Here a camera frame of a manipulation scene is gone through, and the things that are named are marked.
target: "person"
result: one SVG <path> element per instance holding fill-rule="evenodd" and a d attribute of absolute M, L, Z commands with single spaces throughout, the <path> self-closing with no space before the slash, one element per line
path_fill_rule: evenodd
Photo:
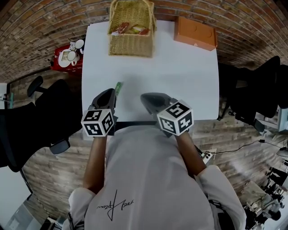
<path fill-rule="evenodd" d="M 281 212 L 279 211 L 280 204 L 278 200 L 273 199 L 269 194 L 262 198 L 262 213 L 263 216 L 271 218 L 272 220 L 279 220 Z"/>
<path fill-rule="evenodd" d="M 64 230 L 217 230 L 221 215 L 209 201 L 234 229 L 245 229 L 233 187 L 217 166 L 204 164 L 188 132 L 167 138 L 155 127 L 128 127 L 111 137 L 107 151 L 106 143 L 94 138 Z"/>
<path fill-rule="evenodd" d="M 288 188 L 288 174 L 276 168 L 270 167 L 270 172 L 267 173 L 269 179 L 273 180 L 277 185 Z"/>

